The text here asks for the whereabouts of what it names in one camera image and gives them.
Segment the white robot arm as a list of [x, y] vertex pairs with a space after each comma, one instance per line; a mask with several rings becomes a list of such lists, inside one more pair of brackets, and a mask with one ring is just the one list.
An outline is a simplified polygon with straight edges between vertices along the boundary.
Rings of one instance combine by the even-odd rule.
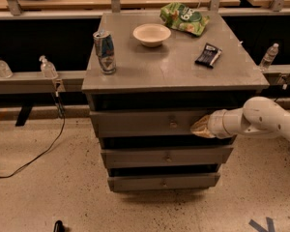
[[242, 108], [217, 110], [196, 121], [190, 131], [204, 138], [282, 136], [290, 142], [290, 112], [265, 97], [253, 97]]

